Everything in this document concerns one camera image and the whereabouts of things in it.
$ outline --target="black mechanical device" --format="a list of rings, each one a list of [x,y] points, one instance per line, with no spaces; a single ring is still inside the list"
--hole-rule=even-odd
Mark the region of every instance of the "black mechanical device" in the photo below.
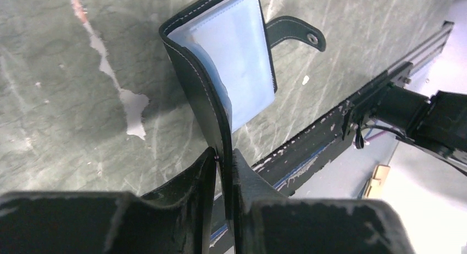
[[[288,196],[354,140],[363,148],[361,131],[371,126],[367,123],[372,118],[391,125],[379,128],[400,141],[466,174],[467,96],[439,92],[427,98],[402,88],[411,74],[441,53],[453,23],[446,22],[355,94],[249,166],[232,149],[226,115],[203,65],[166,36],[221,1],[200,0],[160,32],[210,147],[187,170],[141,197],[128,192],[4,194],[0,253],[224,253],[232,245],[236,253],[413,253],[397,214],[383,202]],[[269,47],[292,38],[325,49],[322,33],[297,18],[278,18],[264,29]],[[222,196],[213,199],[216,168]]]

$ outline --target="gray table surface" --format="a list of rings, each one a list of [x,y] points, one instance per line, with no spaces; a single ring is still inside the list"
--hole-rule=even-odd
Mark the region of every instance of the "gray table surface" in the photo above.
[[[157,32],[192,1],[0,0],[0,192],[142,194],[194,162],[207,144]],[[453,0],[261,1],[328,46],[273,49],[276,99],[233,134],[250,164],[438,30]]]

